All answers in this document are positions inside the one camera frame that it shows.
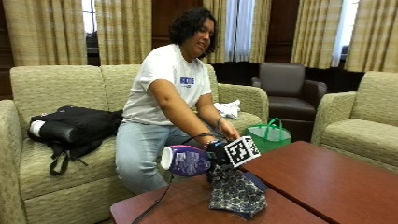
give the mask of green tote bag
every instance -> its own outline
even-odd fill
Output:
[[[290,132],[283,129],[279,118],[271,119],[267,124],[248,126],[244,135],[251,136],[260,154],[291,143]]]

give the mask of woman's left hand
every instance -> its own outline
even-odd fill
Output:
[[[235,127],[224,118],[218,121],[218,129],[227,140],[235,140],[239,138]]]

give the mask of logo on t-shirt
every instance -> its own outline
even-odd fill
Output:
[[[182,87],[190,88],[195,84],[195,79],[191,77],[180,77],[179,84]]]

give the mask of curtain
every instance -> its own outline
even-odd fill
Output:
[[[343,0],[299,1],[291,63],[329,68]]]
[[[398,0],[360,0],[345,69],[398,72]]]
[[[2,0],[15,66],[86,64],[81,0]]]
[[[216,48],[214,53],[211,53],[207,58],[203,58],[204,63],[224,63],[224,25],[226,25],[226,0],[202,0],[202,6],[207,8],[218,22],[218,38],[216,38]]]
[[[101,65],[142,63],[151,49],[151,1],[97,0]]]
[[[263,63],[268,35],[271,0],[256,0],[254,7],[248,63]]]

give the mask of woman's arm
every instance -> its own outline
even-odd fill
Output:
[[[148,85],[148,90],[158,102],[162,114],[188,136],[196,136],[200,133],[210,132],[188,105],[179,97],[174,85],[167,80],[156,79],[152,81]],[[195,138],[196,142],[202,145],[215,139],[214,136]]]
[[[214,108],[211,93],[203,94],[198,98],[196,110],[199,118],[212,127],[219,129],[220,133],[228,140],[239,138],[235,127],[224,118],[220,117],[216,109]]]

